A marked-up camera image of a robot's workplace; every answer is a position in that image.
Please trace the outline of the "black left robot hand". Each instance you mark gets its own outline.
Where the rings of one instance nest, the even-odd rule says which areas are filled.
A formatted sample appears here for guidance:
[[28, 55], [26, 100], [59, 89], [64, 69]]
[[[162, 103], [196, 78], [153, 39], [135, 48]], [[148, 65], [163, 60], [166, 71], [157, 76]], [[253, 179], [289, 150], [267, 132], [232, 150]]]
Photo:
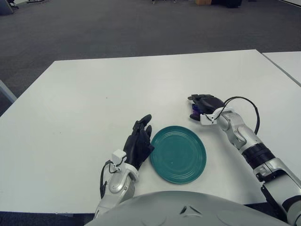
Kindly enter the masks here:
[[136, 170], [140, 169], [142, 163], [154, 150], [151, 144], [152, 127], [148, 125], [151, 119], [152, 116], [148, 114], [135, 122], [132, 134], [127, 138], [123, 148], [127, 157], [125, 163], [132, 165]]

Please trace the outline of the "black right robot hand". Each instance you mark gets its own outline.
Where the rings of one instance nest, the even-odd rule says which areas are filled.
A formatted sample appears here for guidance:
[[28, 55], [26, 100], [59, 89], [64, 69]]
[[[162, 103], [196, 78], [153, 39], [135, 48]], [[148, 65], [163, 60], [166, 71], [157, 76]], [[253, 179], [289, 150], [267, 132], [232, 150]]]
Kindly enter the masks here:
[[224, 102], [210, 94], [194, 94], [188, 97], [192, 101], [190, 118], [200, 121], [201, 115], [212, 114], [216, 109], [224, 107]]

